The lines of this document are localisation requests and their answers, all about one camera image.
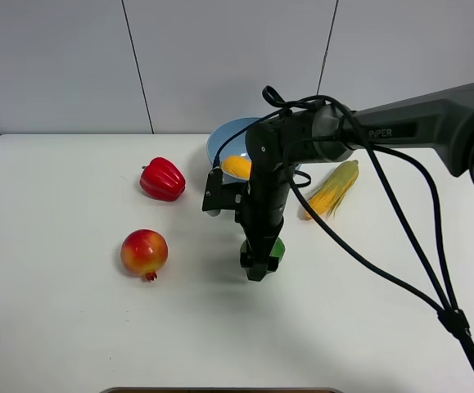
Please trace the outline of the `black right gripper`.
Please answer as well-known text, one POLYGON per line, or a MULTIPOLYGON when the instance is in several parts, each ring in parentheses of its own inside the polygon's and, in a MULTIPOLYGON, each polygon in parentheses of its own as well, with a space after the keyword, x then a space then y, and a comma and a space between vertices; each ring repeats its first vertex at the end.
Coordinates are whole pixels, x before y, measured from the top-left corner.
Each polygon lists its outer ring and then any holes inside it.
POLYGON ((255 266, 259 266, 259 280, 275 273, 280 259, 269 255, 284 224, 284 210, 289 193, 289 182, 281 167, 264 169, 251 166, 251 176, 239 208, 239 224, 248 241, 248 250, 240 253, 240 266, 250 281, 256 281, 255 266))

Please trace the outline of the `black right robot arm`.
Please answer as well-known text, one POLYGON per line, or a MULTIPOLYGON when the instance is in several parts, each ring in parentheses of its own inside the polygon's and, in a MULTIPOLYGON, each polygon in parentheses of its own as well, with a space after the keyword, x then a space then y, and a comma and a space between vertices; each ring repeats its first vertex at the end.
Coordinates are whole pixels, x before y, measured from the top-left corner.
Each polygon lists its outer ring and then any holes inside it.
POLYGON ((468 171, 474 183, 474 83, 362 111, 323 97, 285 102, 271 87, 263 95, 280 112, 246 131, 252 166, 240 210, 241 266, 252 281, 278 268, 270 253, 298 164, 342 162, 360 148, 428 147, 454 177, 468 171))

